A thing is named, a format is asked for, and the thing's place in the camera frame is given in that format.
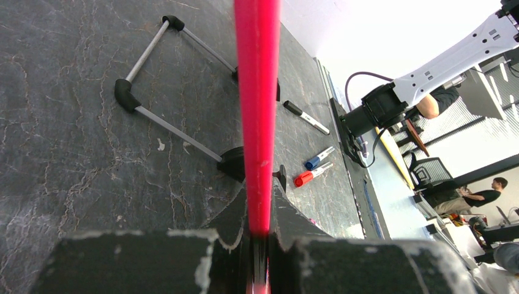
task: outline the red pole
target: red pole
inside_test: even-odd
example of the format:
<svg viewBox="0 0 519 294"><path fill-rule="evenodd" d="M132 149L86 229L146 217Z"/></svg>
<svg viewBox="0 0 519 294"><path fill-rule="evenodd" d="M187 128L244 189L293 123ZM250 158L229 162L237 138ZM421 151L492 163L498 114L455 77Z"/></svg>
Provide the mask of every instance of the red pole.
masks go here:
<svg viewBox="0 0 519 294"><path fill-rule="evenodd" d="M235 0L238 80L251 234L266 237L271 218L279 0Z"/></svg>

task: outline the marble pattern surface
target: marble pattern surface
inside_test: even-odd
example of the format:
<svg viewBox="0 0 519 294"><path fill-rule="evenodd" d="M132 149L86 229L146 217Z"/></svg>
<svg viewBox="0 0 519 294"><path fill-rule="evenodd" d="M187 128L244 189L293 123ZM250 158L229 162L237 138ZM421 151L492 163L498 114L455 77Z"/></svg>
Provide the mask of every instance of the marble pattern surface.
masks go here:
<svg viewBox="0 0 519 294"><path fill-rule="evenodd" d="M0 293L26 293L57 240L80 230L198 228L240 184L193 146L113 97L174 14L236 64L232 0L5 0L0 3ZM332 117L315 62L282 28L282 102L328 128ZM242 144L237 84L183 33L168 31L132 93L218 154ZM301 188L303 162L337 138L277 108L276 164L287 197L332 236L361 238L346 170L335 166Z"/></svg>

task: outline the marker cap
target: marker cap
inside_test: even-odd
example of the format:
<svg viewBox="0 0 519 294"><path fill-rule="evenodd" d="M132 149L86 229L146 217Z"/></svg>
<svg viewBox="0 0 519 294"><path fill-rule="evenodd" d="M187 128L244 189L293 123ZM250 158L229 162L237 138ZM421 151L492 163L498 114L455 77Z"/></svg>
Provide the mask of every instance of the marker cap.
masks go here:
<svg viewBox="0 0 519 294"><path fill-rule="evenodd" d="M294 184L296 187L301 187L304 184L308 183L313 179L313 174L311 171L305 171L304 173L300 174L295 180Z"/></svg>
<svg viewBox="0 0 519 294"><path fill-rule="evenodd" d="M307 161L305 163L305 167L307 168L307 170L314 170L319 165L320 162L321 162L321 159L319 159L319 156L316 156L316 157L310 159L309 161Z"/></svg>

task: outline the aluminum rod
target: aluminum rod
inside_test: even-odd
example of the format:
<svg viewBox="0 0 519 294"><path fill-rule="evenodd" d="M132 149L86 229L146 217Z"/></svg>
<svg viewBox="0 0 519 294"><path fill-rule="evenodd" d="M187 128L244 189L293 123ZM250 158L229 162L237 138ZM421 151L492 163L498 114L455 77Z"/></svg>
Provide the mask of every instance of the aluminum rod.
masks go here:
<svg viewBox="0 0 519 294"><path fill-rule="evenodd" d="M151 51L153 50L153 48L155 48L155 46L159 42L162 35L164 35L164 32L168 29L169 25L170 25L169 21L164 21L164 24L162 24L162 27L160 27L159 32L155 35L153 40L151 40L151 43L147 46L146 50L141 55L139 60L137 60L137 63L133 66L130 73L128 73L125 80L129 81L130 83L133 81L133 79L135 78L135 76L137 75L137 73L139 72L141 67L143 66L144 62L146 62L146 60L147 60L149 54L151 53Z"/></svg>
<svg viewBox="0 0 519 294"><path fill-rule="evenodd" d="M158 116L153 114L153 112L147 110L146 108L144 108L142 106L137 107L135 110L140 112L145 117L147 117L147 118L151 119L152 121L156 122L157 124L160 124L166 130L174 133L175 135L177 135L178 137L180 137L182 140L186 141L187 143L190 143L194 147L197 147L198 149L200 149L200 151L202 151L203 153L211 156L217 162L221 162L222 161L222 158L218 154L212 152L207 147L205 147L204 145L202 145L201 143L199 143L195 139L189 137L188 135L186 135L185 133L183 133L179 129L177 129L174 126L172 126L171 124L168 124L164 119L159 118Z"/></svg>
<svg viewBox="0 0 519 294"><path fill-rule="evenodd" d="M234 68L231 64L229 64L225 59L223 59L218 53L216 53L211 47L207 46L202 40L200 40L197 36L195 36L191 31L184 28L182 30L186 35L188 35L191 39L193 39L198 45L202 46L207 52L209 52L214 58L218 59L224 66L226 66L230 71L234 72Z"/></svg>

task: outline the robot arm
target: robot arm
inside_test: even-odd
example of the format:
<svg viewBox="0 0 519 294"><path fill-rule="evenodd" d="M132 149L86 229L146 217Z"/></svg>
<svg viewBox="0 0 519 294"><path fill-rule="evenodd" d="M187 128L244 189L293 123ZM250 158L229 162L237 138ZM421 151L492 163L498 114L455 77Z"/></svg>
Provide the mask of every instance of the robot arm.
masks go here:
<svg viewBox="0 0 519 294"><path fill-rule="evenodd" d="M419 69L368 93L361 107L340 118L348 136L359 137L374 127L385 129L399 123L404 112L432 90L449 84L474 65L517 47L519 0L502 0L501 4L501 10L461 42Z"/></svg>
<svg viewBox="0 0 519 294"><path fill-rule="evenodd" d="M461 42L429 61L419 69L393 81L393 91L408 107L420 102L426 94L461 73L493 56L514 49L518 34L517 22L511 15L490 15Z"/></svg>

